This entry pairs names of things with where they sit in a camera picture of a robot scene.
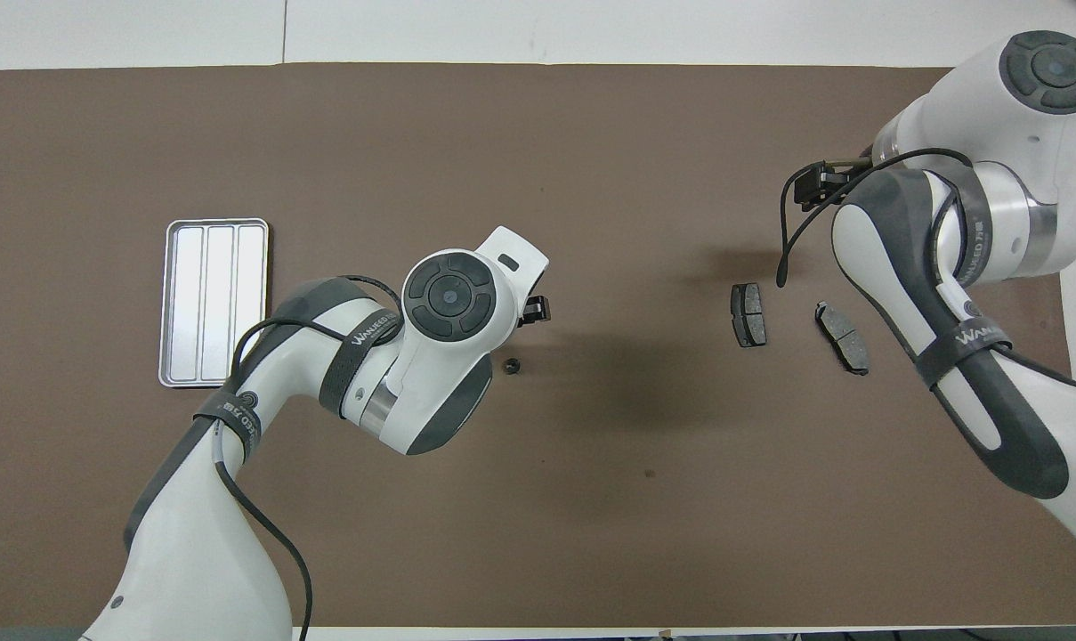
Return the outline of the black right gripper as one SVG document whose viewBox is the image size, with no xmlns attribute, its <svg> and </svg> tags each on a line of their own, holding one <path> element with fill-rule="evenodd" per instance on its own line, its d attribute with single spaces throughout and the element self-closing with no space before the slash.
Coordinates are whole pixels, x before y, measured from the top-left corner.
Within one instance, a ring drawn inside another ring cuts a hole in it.
<svg viewBox="0 0 1076 641">
<path fill-rule="evenodd" d="M 793 202 L 803 212 L 810 211 L 860 174 L 862 162 L 859 159 L 823 159 L 810 163 L 798 179 L 794 179 Z"/>
</svg>

